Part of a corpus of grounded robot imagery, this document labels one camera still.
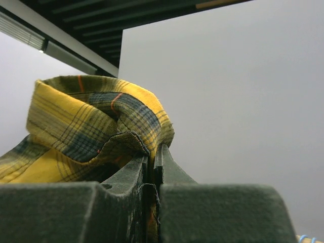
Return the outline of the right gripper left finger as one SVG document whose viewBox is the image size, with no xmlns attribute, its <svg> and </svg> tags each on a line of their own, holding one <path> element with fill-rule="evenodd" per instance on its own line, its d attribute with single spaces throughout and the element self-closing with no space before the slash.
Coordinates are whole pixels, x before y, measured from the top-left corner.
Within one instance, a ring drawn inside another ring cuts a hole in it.
<svg viewBox="0 0 324 243">
<path fill-rule="evenodd" d="M 147 242 L 147 157 L 102 183 L 1 186 L 1 242 Z"/>
</svg>

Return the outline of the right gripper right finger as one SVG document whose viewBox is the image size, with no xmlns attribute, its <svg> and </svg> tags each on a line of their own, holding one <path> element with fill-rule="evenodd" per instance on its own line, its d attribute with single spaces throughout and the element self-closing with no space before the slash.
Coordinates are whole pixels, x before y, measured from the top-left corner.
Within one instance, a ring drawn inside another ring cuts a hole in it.
<svg viewBox="0 0 324 243">
<path fill-rule="evenodd" d="M 157 150 L 160 242 L 296 242 L 287 207 L 270 186 L 199 184 Z"/>
</svg>

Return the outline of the yellow plaid shirt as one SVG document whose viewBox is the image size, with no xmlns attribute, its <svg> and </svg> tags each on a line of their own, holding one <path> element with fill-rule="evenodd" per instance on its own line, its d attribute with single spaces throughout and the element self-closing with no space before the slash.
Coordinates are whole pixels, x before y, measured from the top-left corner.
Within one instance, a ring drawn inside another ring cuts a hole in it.
<svg viewBox="0 0 324 243">
<path fill-rule="evenodd" d="M 1 156 L 1 186 L 102 183 L 135 157 L 147 157 L 147 242 L 157 242 L 154 159 L 174 129 L 156 96 L 125 80 L 59 76 L 37 80 L 28 135 Z"/>
</svg>

